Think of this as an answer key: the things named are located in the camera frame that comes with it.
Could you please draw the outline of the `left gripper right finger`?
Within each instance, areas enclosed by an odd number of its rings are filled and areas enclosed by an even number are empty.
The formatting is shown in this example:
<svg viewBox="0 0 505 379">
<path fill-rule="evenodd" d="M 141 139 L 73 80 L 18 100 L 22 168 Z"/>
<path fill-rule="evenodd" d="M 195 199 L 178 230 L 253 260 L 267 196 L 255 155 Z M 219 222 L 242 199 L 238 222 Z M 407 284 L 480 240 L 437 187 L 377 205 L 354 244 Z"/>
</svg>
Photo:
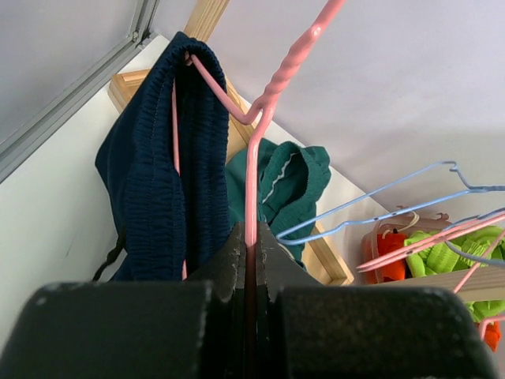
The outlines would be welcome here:
<svg viewBox="0 0 505 379">
<path fill-rule="evenodd" d="M 438 287 L 324 286 L 257 228 L 260 378 L 497 378 L 459 298 Z"/>
</svg>

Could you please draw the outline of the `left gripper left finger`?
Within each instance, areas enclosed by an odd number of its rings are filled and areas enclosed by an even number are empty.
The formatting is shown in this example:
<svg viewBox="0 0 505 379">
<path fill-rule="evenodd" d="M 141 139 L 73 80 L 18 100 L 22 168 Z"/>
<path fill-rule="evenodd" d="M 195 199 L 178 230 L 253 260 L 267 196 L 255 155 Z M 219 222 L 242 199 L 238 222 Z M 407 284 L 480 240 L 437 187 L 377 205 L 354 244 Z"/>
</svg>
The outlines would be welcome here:
<svg viewBox="0 0 505 379">
<path fill-rule="evenodd" d="M 2 377 L 245 377 L 243 229 L 182 282 L 41 287 L 2 351 Z"/>
</svg>

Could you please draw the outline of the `orange shorts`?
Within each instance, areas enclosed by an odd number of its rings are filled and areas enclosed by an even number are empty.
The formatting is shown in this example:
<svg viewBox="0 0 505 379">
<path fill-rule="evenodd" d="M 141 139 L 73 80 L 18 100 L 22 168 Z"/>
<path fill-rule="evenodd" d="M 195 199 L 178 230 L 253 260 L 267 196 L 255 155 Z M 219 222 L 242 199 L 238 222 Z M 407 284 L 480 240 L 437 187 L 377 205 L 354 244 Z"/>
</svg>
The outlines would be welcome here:
<svg viewBox="0 0 505 379">
<path fill-rule="evenodd" d="M 463 277 L 453 286 L 458 293 L 477 270 L 491 263 L 504 262 L 504 230 L 485 227 L 466 235 L 441 241 L 433 233 L 416 231 L 376 236 L 380 255 L 360 267 L 362 272 L 376 272 L 380 282 L 414 279 L 439 279 L 443 274 L 461 272 Z"/>
</svg>

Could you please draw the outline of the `teal shorts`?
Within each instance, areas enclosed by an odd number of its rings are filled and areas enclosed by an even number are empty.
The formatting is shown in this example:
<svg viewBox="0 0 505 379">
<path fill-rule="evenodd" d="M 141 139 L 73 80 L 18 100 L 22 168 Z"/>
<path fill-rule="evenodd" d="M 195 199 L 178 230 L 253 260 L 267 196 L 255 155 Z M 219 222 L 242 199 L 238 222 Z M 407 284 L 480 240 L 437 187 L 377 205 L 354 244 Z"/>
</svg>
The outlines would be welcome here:
<svg viewBox="0 0 505 379">
<path fill-rule="evenodd" d="M 247 148 L 226 164 L 230 225 L 245 222 L 245 174 Z M 258 220 L 273 235 L 316 216 L 316 202 L 331 180 L 330 158 L 320 146 L 301 147 L 291 141 L 279 145 L 262 139 L 258 155 Z M 283 246 L 305 271 L 305 244 Z"/>
</svg>

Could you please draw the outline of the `blue wire hanger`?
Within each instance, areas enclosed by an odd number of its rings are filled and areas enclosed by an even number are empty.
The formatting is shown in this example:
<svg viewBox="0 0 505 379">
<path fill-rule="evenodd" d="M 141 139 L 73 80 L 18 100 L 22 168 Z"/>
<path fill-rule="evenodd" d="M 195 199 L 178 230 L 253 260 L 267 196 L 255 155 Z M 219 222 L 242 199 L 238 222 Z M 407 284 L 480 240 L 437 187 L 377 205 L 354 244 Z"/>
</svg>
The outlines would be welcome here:
<svg viewBox="0 0 505 379">
<path fill-rule="evenodd" d="M 420 187 L 425 192 L 428 190 L 435 190 L 437 192 L 441 191 L 441 186 L 444 184 L 444 181 L 433 180 L 431 182 L 419 182 L 418 184 L 413 185 L 409 184 L 410 182 L 416 180 L 418 176 L 425 175 L 427 172 L 433 170 L 442 170 L 446 171 L 449 174 L 452 174 L 455 178 L 458 179 L 459 185 L 462 188 L 459 191 L 446 193 L 444 195 L 434 197 L 428 201 L 418 201 L 416 203 L 412 203 L 405 208 L 385 208 L 377 202 L 377 196 L 379 194 L 382 192 L 389 193 L 395 186 L 405 186 L 407 193 L 416 192 L 418 187 Z M 416 212 L 420 209 L 430 208 L 437 204 L 452 201 L 460 197 L 470 196 L 473 194 L 480 195 L 485 193 L 504 192 L 503 169 L 499 169 L 496 165 L 492 167 L 482 166 L 481 171 L 488 175 L 488 177 L 491 179 L 490 182 L 481 184 L 471 183 L 469 179 L 466 178 L 463 171 L 460 170 L 458 163 L 455 161 L 446 160 L 432 163 L 427 167 L 423 167 L 420 170 L 414 171 L 408 175 L 398 178 L 393 182 L 381 186 L 373 191 L 363 193 L 361 196 L 347 201 L 346 203 L 343 203 L 337 207 L 329 209 L 318 216 L 303 221 L 293 227 L 287 228 L 276 234 L 275 238 L 282 244 L 285 244 L 287 246 L 295 246 L 338 234 L 341 230 L 344 230 L 348 227 L 360 227 L 378 221 L 390 220 L 395 216 L 403 216 L 407 213 Z M 332 227 L 325 228 L 323 231 L 317 232 L 315 235 L 308 235 L 300 238 L 294 237 L 294 233 L 300 231 L 302 228 L 314 225 L 328 217 L 332 217 L 338 222 Z"/>
<path fill-rule="evenodd" d="M 449 271 L 456 266 L 470 268 L 477 262 L 504 261 L 504 229 L 488 225 L 442 242 L 440 249 Z"/>
</svg>

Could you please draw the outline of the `navy blue shorts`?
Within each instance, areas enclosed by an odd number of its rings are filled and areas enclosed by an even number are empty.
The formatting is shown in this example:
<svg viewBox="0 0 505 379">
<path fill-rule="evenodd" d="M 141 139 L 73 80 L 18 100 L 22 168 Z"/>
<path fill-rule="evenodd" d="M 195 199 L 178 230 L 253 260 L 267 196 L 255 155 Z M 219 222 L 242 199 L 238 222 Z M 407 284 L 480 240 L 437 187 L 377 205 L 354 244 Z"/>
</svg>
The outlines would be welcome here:
<svg viewBox="0 0 505 379">
<path fill-rule="evenodd" d="M 225 163 L 229 115 L 194 66 L 220 86 L 213 51 L 177 33 L 95 158 L 125 259 L 116 281 L 179 281 L 206 264 L 231 230 Z"/>
</svg>

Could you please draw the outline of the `pink wire hanger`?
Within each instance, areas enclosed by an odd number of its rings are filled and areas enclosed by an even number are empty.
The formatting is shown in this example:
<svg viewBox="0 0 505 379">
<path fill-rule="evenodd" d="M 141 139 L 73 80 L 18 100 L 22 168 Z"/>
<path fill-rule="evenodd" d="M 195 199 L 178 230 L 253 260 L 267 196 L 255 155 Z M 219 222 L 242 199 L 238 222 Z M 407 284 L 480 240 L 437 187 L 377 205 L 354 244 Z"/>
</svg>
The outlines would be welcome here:
<svg viewBox="0 0 505 379">
<path fill-rule="evenodd" d="M 326 2 L 311 26 L 301 34 L 281 61 L 279 68 L 272 75 L 264 88 L 263 93 L 256 98 L 247 112 L 243 112 L 222 89 L 220 84 L 204 67 L 204 64 L 195 54 L 184 54 L 185 63 L 195 66 L 208 87 L 214 92 L 217 99 L 243 126 L 258 121 L 257 127 L 249 138 L 245 182 L 245 246 L 246 269 L 245 278 L 256 278 L 256 242 L 257 242 L 257 162 L 260 141 L 269 127 L 275 108 L 282 91 L 288 86 L 291 79 L 299 70 L 303 61 L 308 57 L 315 43 L 322 36 L 328 25 L 342 8 L 344 2 L 330 0 Z"/>
<path fill-rule="evenodd" d="M 370 272 L 383 268 L 408 256 L 419 253 L 435 244 L 464 235 L 470 231 L 504 220 L 504 210 L 485 216 L 476 216 L 418 242 L 403 246 L 391 253 L 374 258 L 357 267 L 359 272 Z M 504 299 L 504 261 L 490 260 L 486 265 L 474 263 L 470 269 L 424 276 L 398 282 L 403 286 L 438 287 L 451 290 L 463 302 Z"/>
</svg>

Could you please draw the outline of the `lime green shorts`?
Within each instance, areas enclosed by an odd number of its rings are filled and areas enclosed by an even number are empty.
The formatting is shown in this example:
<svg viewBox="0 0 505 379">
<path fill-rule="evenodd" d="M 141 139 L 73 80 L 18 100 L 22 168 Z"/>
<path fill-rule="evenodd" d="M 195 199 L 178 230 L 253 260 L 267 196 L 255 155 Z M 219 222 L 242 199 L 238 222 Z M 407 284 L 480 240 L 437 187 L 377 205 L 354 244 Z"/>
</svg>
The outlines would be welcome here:
<svg viewBox="0 0 505 379">
<path fill-rule="evenodd" d="M 503 233 L 503 228 L 487 226 L 451 240 L 455 248 L 473 256 L 481 257 L 486 249 Z M 412 277 L 433 276 L 437 274 L 470 269 L 473 261 L 460 257 L 445 242 L 435 244 L 406 258 Z M 467 302 L 466 307 L 473 320 L 481 322 L 504 311 L 504 300 L 484 300 Z"/>
</svg>

